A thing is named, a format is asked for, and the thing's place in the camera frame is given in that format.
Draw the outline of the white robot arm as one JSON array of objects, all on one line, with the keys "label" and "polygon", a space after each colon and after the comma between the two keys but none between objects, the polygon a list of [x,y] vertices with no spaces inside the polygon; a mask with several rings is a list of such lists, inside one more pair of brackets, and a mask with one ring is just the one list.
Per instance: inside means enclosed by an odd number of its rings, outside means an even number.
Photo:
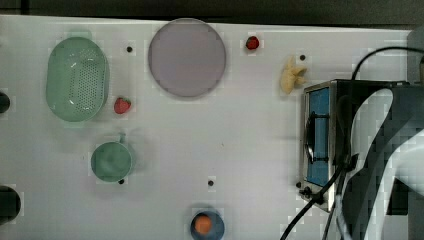
[{"label": "white robot arm", "polygon": [[423,192],[423,89],[371,94],[354,115],[350,144],[357,165],[336,197],[336,239],[381,240],[395,180]]}]

